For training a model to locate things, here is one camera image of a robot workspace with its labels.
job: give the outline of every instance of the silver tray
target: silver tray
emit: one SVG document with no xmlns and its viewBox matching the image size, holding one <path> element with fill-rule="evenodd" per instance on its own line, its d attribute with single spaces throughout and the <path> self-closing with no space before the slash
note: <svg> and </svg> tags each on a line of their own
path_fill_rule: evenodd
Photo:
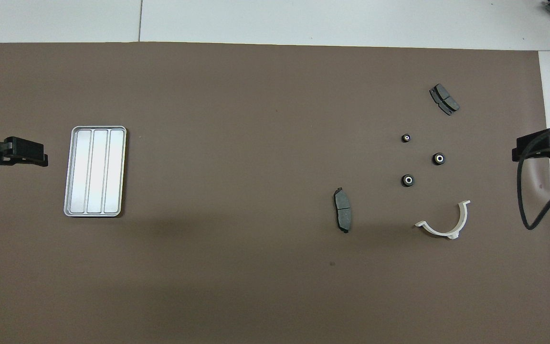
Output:
<svg viewBox="0 0 550 344">
<path fill-rule="evenodd" d="M 122 210 L 127 129 L 80 126 L 72 130 L 65 215 L 113 217 Z"/>
</svg>

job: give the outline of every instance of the curved white plastic part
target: curved white plastic part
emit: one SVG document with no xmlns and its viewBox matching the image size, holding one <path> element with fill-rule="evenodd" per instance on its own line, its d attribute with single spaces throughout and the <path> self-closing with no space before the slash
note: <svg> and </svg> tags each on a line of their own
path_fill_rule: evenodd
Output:
<svg viewBox="0 0 550 344">
<path fill-rule="evenodd" d="M 458 205 L 460 206 L 460 220 L 458 221 L 458 224 L 455 225 L 453 229 L 448 231 L 447 233 L 441 233 L 437 232 L 426 221 L 420 221 L 415 224 L 417 227 L 423 227 L 426 231 L 438 235 L 440 237 L 448 237 L 449 239 L 457 239 L 457 237 L 460 236 L 460 231 L 462 228 L 464 228 L 465 222 L 468 219 L 468 208 L 466 205 L 470 203 L 470 201 L 463 201 L 459 202 Z"/>
</svg>

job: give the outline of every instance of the brown surface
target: brown surface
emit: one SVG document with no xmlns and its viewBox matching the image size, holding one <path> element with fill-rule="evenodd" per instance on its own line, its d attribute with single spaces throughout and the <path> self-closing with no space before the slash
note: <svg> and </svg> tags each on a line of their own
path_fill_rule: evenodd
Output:
<svg viewBox="0 0 550 344">
<path fill-rule="evenodd" d="M 120 124 L 124 214 L 65 217 L 70 131 Z M 544 125 L 536 52 L 0 44 L 0 140 L 50 155 L 0 167 L 0 343 L 550 343 L 550 215 L 523 228 L 510 161 Z M 459 239 L 413 227 L 466 199 Z"/>
</svg>

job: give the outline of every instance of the metal tray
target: metal tray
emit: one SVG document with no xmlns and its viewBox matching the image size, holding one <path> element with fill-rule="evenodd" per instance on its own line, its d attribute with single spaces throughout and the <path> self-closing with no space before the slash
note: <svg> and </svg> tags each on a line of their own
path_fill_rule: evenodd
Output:
<svg viewBox="0 0 550 344">
<path fill-rule="evenodd" d="M 122 210 L 127 129 L 80 126 L 72 130 L 64 213 L 114 217 Z"/>
</svg>

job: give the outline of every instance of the black cable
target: black cable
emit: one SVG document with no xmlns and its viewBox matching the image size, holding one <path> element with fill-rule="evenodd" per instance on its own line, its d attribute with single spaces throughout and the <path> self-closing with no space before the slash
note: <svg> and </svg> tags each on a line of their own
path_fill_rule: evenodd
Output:
<svg viewBox="0 0 550 344">
<path fill-rule="evenodd" d="M 523 209 L 523 197 L 521 195 L 521 169 L 523 167 L 523 161 L 526 159 L 528 153 L 530 152 L 530 150 L 532 150 L 533 146 L 535 146 L 540 140 L 544 139 L 548 135 L 550 135 L 550 130 L 545 131 L 544 133 L 538 135 L 532 141 L 530 141 L 525 150 L 523 150 L 521 155 L 519 156 L 519 165 L 517 165 L 517 202 L 519 203 L 519 213 L 521 213 L 521 220 L 523 221 L 523 225 L 530 230 L 536 228 L 536 226 L 538 226 L 540 221 L 543 219 L 544 215 L 546 215 L 546 213 L 549 211 L 550 199 L 544 205 L 543 209 L 540 211 L 539 215 L 535 218 L 532 224 L 529 225 L 528 219 L 526 218 L 526 211 L 524 211 Z"/>
</svg>

